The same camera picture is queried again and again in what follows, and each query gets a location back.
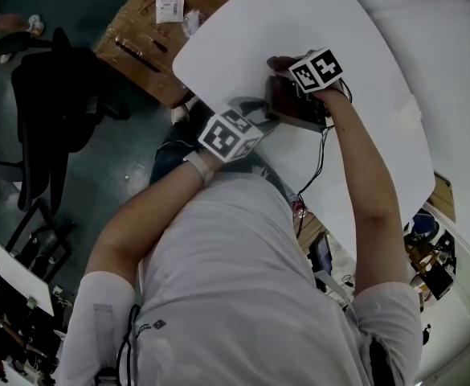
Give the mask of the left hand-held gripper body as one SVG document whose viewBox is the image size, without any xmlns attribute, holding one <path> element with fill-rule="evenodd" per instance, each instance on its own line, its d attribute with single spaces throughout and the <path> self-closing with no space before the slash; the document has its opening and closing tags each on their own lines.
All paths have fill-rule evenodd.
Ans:
<svg viewBox="0 0 470 386">
<path fill-rule="evenodd" d="M 254 126 L 259 116 L 262 115 L 251 113 L 243 116 L 239 110 L 233 108 L 233 100 L 229 100 L 210 117 L 198 141 L 223 162 L 244 158 L 263 138 L 262 133 Z"/>
</svg>

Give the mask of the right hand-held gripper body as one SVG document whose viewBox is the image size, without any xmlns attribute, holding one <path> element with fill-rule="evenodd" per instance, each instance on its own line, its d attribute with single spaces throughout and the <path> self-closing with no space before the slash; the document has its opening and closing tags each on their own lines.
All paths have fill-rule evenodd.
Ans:
<svg viewBox="0 0 470 386">
<path fill-rule="evenodd" d="M 312 51 L 288 68 L 303 93 L 322 90 L 339 80 L 343 70 L 328 48 Z"/>
</svg>

